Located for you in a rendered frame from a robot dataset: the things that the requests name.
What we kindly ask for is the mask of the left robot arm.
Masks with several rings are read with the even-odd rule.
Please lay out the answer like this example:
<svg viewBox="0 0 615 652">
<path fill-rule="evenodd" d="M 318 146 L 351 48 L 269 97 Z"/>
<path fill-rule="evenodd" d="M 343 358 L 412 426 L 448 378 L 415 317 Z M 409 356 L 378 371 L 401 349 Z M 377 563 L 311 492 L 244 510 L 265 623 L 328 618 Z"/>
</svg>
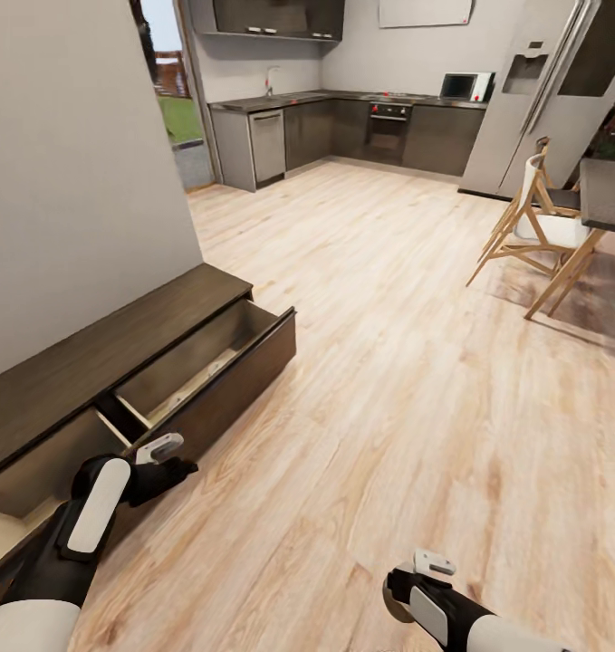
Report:
<svg viewBox="0 0 615 652">
<path fill-rule="evenodd" d="M 73 478 L 60 504 L 0 600 L 0 652 L 67 652 L 117 519 L 119 503 L 138 507 L 199 471 L 191 459 L 158 459 L 184 443 L 169 433 L 124 455 L 101 457 Z"/>
</svg>

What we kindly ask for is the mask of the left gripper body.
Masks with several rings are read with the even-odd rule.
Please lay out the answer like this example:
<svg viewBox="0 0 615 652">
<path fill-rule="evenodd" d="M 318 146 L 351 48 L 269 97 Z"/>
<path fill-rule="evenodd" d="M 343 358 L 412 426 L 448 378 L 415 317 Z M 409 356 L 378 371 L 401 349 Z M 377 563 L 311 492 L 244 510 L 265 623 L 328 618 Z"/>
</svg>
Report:
<svg viewBox="0 0 615 652">
<path fill-rule="evenodd" d="M 146 467 L 151 475 L 148 491 L 137 500 L 129 500 L 131 508 L 141 506 L 154 497 L 159 497 L 187 478 L 181 458 L 178 456 L 172 457 L 162 464 L 146 465 Z"/>
</svg>

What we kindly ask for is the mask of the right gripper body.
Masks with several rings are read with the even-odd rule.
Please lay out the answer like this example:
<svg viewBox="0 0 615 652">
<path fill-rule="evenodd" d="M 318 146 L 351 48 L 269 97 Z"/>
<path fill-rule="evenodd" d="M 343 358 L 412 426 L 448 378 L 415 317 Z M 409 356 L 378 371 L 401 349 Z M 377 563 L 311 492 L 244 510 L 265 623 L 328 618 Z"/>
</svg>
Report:
<svg viewBox="0 0 615 652">
<path fill-rule="evenodd" d="M 398 568 L 395 568 L 393 573 L 394 580 L 392 580 L 391 593 L 393 599 L 409 604 L 412 587 L 417 580 L 421 579 L 422 574 L 409 573 L 409 571 L 399 570 Z"/>
</svg>

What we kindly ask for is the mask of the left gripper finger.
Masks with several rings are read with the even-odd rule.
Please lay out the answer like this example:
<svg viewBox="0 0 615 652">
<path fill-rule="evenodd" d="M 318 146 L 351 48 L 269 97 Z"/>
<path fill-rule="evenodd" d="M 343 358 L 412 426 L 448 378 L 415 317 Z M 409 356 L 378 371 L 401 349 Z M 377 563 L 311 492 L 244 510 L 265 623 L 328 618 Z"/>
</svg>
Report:
<svg viewBox="0 0 615 652">
<path fill-rule="evenodd" d="M 197 463 L 194 463 L 194 461 L 192 461 L 191 459 L 182 461 L 182 464 L 184 466 L 184 473 L 186 477 L 188 477 L 188 474 L 193 474 L 194 472 L 199 471 L 199 465 Z"/>
</svg>

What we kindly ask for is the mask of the pillar candle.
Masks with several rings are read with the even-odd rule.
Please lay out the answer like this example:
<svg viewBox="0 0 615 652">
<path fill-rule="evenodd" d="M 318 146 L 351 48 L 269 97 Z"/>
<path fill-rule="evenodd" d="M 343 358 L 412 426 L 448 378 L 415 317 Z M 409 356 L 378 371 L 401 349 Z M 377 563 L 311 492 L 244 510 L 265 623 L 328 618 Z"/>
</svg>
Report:
<svg viewBox="0 0 615 652">
<path fill-rule="evenodd" d="M 414 567 L 415 564 L 413 564 L 413 562 L 402 562 L 401 564 L 399 564 L 398 569 L 409 571 L 409 573 L 413 573 Z M 386 604 L 386 608 L 388 609 L 388 612 L 402 624 L 412 624 L 413 622 L 415 622 L 415 620 L 412 616 L 410 605 L 404 604 L 404 602 L 399 602 L 398 600 L 393 599 L 391 594 L 392 590 L 388 588 L 387 581 L 388 581 L 387 578 L 384 579 L 382 595 L 384 599 L 384 604 Z"/>
<path fill-rule="evenodd" d="M 168 407 L 170 410 L 173 410 L 179 403 L 181 403 L 185 398 L 187 398 L 190 394 L 187 392 L 179 392 L 175 396 L 173 396 L 168 404 Z"/>
<path fill-rule="evenodd" d="M 225 363 L 223 361 L 215 361 L 213 364 L 208 368 L 208 374 L 209 376 L 213 376 L 214 372 L 216 372 L 218 369 L 220 369 Z"/>
</svg>

